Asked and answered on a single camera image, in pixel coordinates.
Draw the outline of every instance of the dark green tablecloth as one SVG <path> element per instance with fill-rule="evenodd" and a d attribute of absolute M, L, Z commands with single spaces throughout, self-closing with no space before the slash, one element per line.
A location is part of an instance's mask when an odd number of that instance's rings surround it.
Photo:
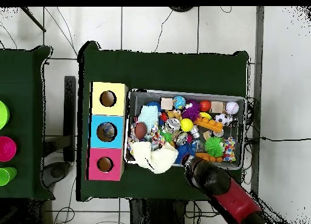
<path fill-rule="evenodd" d="M 87 42 L 78 56 L 77 198 L 134 197 L 206 200 L 184 178 L 184 169 L 172 167 L 153 174 L 137 165 L 125 166 L 119 182 L 86 180 L 87 128 L 90 81 L 124 83 L 129 89 L 154 89 L 217 95 L 246 96 L 246 52 L 234 55 L 102 51 Z M 231 171 L 241 179 L 240 171 Z"/>
<path fill-rule="evenodd" d="M 32 51 L 0 50 L 0 100 L 10 111 L 7 125 L 0 136 L 8 136 L 17 144 L 16 155 L 0 167 L 13 166 L 17 176 L 0 187 L 0 197 L 52 199 L 41 183 L 40 167 L 43 151 L 43 62 L 51 48 Z"/>

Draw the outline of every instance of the plastic cup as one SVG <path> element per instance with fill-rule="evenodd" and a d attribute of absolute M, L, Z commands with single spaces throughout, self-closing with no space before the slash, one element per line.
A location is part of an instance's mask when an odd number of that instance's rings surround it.
<path fill-rule="evenodd" d="M 0 186 L 5 186 L 17 175 L 17 170 L 13 167 L 0 168 Z"/>
<path fill-rule="evenodd" d="M 0 161 L 10 161 L 15 153 L 15 142 L 9 137 L 0 137 Z"/>
<path fill-rule="evenodd" d="M 10 118 L 10 112 L 8 107 L 0 101 L 0 129 L 2 129 Z"/>

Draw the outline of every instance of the green cup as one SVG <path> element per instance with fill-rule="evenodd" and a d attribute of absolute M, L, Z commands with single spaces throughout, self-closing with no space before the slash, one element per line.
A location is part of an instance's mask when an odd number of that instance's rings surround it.
<path fill-rule="evenodd" d="M 13 167 L 0 168 L 0 186 L 5 186 L 17 175 L 17 170 Z"/>
<path fill-rule="evenodd" d="M 8 107 L 0 101 L 0 129 L 2 129 L 10 118 L 10 112 Z"/>

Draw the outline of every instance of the magenta cup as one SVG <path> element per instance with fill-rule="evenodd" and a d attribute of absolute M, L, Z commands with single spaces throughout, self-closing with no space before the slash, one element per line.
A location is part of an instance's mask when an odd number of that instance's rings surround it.
<path fill-rule="evenodd" d="M 15 153 L 15 142 L 9 137 L 0 137 L 0 161 L 10 161 Z"/>

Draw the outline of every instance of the yellow ball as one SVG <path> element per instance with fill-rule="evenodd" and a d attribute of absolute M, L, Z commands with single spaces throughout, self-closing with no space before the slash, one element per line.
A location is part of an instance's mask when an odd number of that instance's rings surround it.
<path fill-rule="evenodd" d="M 180 121 L 180 127 L 184 132 L 189 132 L 193 128 L 193 122 L 188 118 L 184 118 Z"/>

